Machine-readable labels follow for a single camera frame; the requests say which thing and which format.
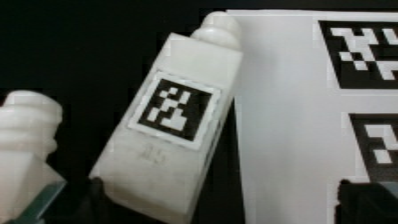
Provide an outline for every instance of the white 3d-printed object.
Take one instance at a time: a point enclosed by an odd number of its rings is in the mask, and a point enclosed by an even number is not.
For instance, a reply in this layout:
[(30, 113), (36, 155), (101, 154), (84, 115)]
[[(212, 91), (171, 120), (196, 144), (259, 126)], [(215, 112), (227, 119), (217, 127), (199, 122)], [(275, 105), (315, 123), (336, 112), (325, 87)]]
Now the white 3d-printed object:
[(116, 203), (172, 224), (192, 218), (240, 61), (240, 27), (215, 12), (192, 38), (169, 36), (91, 172)]
[(39, 93), (14, 91), (0, 107), (0, 223), (14, 219), (48, 184), (62, 177), (44, 159), (62, 108)]

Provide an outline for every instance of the black background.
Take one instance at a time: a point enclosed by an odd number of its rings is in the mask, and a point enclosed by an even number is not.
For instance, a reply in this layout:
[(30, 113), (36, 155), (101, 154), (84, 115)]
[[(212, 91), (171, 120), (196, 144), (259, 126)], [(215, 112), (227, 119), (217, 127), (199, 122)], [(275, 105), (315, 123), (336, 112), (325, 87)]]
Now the black background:
[[(53, 0), (0, 3), (0, 95), (16, 89), (36, 90), (53, 97), (64, 108), (59, 150), (48, 163), (69, 186), (48, 212), (50, 217), (69, 217), (82, 208), (89, 192), (87, 174), (167, 35), (171, 32), (190, 35), (206, 14), (227, 8), (395, 11), (398, 2)], [(153, 223), (117, 206), (112, 207), (110, 219), (116, 224)], [(194, 223), (243, 223), (233, 110)]]

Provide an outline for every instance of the black square pattern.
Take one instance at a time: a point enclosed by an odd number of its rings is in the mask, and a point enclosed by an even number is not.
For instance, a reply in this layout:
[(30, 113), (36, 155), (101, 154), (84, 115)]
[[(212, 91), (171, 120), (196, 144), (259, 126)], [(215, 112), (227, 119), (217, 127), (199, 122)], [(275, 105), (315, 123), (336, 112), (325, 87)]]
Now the black square pattern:
[(398, 181), (398, 114), (350, 114), (371, 181)]
[(398, 23), (320, 21), (341, 89), (398, 89)]
[(162, 79), (139, 123), (194, 141), (212, 93)]

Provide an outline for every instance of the white paper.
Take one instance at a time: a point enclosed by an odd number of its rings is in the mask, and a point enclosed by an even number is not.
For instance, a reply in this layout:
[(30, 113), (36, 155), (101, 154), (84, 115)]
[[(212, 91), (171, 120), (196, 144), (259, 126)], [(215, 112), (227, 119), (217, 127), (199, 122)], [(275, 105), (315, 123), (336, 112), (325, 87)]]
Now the white paper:
[(398, 113), (398, 90), (341, 89), (318, 20), (398, 21), (398, 14), (229, 14), (243, 31), (235, 106), (247, 223), (332, 224), (339, 181), (370, 181), (348, 114)]

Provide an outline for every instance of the ridged white object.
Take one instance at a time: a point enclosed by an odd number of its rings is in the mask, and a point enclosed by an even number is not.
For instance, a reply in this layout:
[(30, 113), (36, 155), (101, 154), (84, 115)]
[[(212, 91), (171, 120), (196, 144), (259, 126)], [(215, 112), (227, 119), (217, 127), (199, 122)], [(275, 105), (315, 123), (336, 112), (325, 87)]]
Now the ridged white object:
[(20, 216), (46, 185), (62, 181), (44, 162), (57, 148), (60, 114), (44, 95), (9, 94), (0, 107), (0, 223)]
[(0, 107), (0, 150), (30, 151), (44, 160), (60, 120), (59, 103), (36, 92), (14, 91)]

